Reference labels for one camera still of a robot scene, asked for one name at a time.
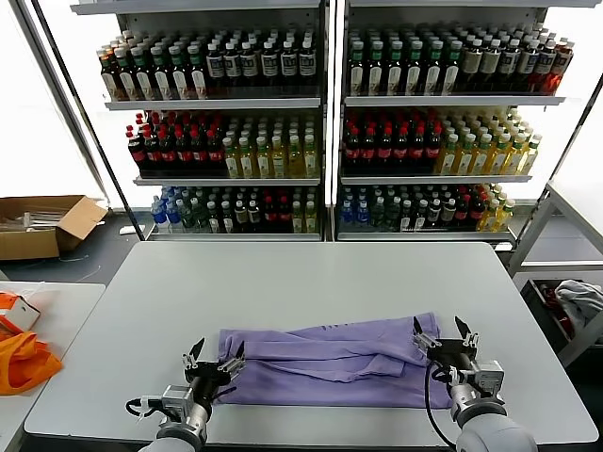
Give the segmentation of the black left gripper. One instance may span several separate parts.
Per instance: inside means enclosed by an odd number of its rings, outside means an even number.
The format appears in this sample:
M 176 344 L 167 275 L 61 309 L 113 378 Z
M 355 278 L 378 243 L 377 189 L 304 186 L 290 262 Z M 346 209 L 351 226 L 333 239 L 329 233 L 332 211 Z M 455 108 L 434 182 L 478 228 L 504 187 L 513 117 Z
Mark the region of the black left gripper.
M 239 345 L 233 358 L 224 363 L 210 363 L 199 361 L 204 341 L 202 337 L 182 355 L 185 379 L 192 388 L 194 400 L 216 400 L 236 389 L 233 380 L 245 365 L 245 343 Z

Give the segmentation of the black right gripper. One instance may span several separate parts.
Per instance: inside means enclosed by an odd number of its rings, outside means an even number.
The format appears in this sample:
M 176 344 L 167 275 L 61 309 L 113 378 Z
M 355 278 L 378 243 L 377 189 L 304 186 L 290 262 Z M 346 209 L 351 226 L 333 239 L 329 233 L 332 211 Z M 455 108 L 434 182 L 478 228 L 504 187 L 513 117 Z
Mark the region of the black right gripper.
M 437 339 L 424 332 L 418 318 L 413 317 L 413 342 L 427 358 L 442 367 L 454 367 L 459 371 L 470 371 L 477 356 L 479 334 L 472 332 L 459 317 L 454 317 L 461 339 Z

